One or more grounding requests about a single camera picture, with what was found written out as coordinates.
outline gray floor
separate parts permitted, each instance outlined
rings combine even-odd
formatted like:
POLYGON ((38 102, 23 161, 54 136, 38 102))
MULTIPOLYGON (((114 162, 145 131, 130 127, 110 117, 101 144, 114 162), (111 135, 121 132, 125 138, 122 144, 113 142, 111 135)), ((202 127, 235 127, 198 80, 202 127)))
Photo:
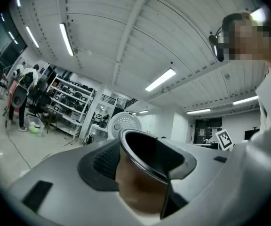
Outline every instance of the gray floor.
MULTIPOLYGON (((5 100, 0 99, 0 153, 3 153, 3 156, 0 157, 0 187, 2 189, 7 189, 20 177, 21 172, 29 169, 27 163, 17 152, 6 133, 6 116, 2 116, 5 105, 5 100)), ((48 134, 46 134, 45 130, 43 137, 36 136, 30 131, 18 131, 18 114, 16 113, 14 121, 16 125, 8 125, 7 131, 11 140, 15 143, 17 149, 31 168, 39 164, 48 155, 50 156, 80 146, 80 143, 76 141, 64 146, 72 141, 72 138, 69 135, 65 136, 63 132, 54 128, 50 129, 48 134)))

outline white sneaker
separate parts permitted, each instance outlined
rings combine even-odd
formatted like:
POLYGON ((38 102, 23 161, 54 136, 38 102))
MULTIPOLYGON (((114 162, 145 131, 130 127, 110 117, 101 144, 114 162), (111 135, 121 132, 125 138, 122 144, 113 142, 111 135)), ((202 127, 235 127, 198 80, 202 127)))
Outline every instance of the white sneaker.
POLYGON ((19 130, 19 131, 27 131, 27 128, 24 127, 24 126, 22 126, 22 127, 19 126, 19 127, 18 127, 18 130, 19 130))

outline cable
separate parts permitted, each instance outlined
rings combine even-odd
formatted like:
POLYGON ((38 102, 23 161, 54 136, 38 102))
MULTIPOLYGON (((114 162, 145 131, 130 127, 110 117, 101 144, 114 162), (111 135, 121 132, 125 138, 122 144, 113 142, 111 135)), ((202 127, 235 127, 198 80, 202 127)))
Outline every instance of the cable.
MULTIPOLYGON (((7 131, 7 119, 6 119, 6 123, 5 123, 5 129, 6 129, 6 133, 8 135, 8 138, 10 140, 10 142, 14 145, 15 149, 17 150, 18 154, 21 155, 21 153, 19 152, 18 148, 16 147, 15 143, 11 140, 9 132, 7 131)), ((28 167, 31 169, 29 163, 26 161, 26 159, 23 157, 23 155, 21 155, 22 159, 27 163, 28 167)))
POLYGON ((66 146, 66 145, 69 145, 70 143, 72 143, 74 140, 70 141, 69 143, 63 145, 62 147, 66 146))

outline white fan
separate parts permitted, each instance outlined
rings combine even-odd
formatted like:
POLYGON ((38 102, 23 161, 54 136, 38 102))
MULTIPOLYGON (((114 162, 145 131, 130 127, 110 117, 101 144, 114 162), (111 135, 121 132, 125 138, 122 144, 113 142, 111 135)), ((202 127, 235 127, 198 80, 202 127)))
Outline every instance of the white fan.
POLYGON ((142 130, 142 124, 136 115, 129 112, 120 112, 113 116, 108 123, 108 138, 118 138, 119 131, 125 128, 142 130))

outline black slot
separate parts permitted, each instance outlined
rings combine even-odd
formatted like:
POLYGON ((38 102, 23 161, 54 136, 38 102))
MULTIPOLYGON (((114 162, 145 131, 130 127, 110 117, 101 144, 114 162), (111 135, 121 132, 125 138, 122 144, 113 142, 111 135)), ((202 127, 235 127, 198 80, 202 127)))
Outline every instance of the black slot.
POLYGON ((22 200, 22 203, 30 208, 33 212, 37 212, 52 185, 53 184, 50 182, 38 181, 22 200))
POLYGON ((172 185, 169 182, 167 186, 163 209, 160 213, 160 219, 170 216, 187 204, 188 202, 183 197, 181 197, 179 194, 174 193, 172 185))
POLYGON ((227 158, 225 157, 221 157, 221 156, 217 156, 214 158, 215 161, 218 161, 218 162, 222 162, 222 163, 225 163, 227 158))

